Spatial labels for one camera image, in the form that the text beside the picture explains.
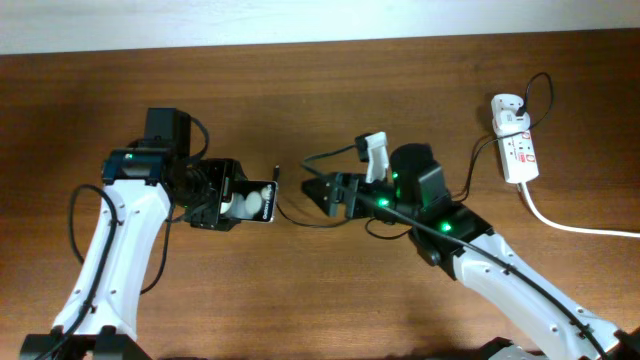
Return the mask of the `white power strip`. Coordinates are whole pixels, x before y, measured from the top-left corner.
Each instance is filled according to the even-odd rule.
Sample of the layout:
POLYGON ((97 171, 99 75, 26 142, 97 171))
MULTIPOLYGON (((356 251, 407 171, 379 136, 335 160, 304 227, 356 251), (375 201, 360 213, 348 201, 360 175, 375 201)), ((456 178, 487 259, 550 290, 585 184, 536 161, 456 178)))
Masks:
POLYGON ((514 134, 497 132, 504 179, 510 184, 529 182, 539 176, 530 130, 514 134))

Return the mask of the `white USB charger adapter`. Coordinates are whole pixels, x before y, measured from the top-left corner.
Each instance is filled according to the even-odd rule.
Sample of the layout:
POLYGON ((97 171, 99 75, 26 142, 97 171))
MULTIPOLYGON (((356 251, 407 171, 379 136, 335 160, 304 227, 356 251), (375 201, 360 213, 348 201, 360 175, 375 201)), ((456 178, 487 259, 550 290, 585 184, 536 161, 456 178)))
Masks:
POLYGON ((498 137, 525 131, 531 125, 527 112, 518 115, 524 100, 515 94, 498 94, 491 100, 493 114, 492 126, 498 137))

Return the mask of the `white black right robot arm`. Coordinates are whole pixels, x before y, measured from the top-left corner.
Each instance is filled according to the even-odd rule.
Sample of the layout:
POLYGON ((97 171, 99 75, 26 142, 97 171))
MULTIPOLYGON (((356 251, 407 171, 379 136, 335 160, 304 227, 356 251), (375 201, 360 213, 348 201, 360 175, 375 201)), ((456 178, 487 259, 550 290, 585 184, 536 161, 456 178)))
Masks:
POLYGON ((331 203, 411 228, 421 257, 495 305, 547 359, 636 359, 639 336, 573 301, 538 274, 479 215, 452 200, 427 144, 392 152, 390 173, 362 184, 360 175, 323 173, 309 156, 302 167, 329 189, 331 203))

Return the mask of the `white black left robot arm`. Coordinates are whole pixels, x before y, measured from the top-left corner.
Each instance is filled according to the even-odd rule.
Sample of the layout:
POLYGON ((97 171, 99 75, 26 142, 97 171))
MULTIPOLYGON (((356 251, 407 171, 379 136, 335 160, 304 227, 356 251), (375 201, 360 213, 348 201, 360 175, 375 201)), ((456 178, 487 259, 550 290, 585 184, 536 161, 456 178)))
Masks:
POLYGON ((274 182, 250 181, 239 161, 190 156, 168 146, 117 149, 103 166, 100 215, 80 275, 47 334, 26 336, 22 359, 145 359, 137 312, 159 232, 181 220, 229 231, 272 220, 274 182))

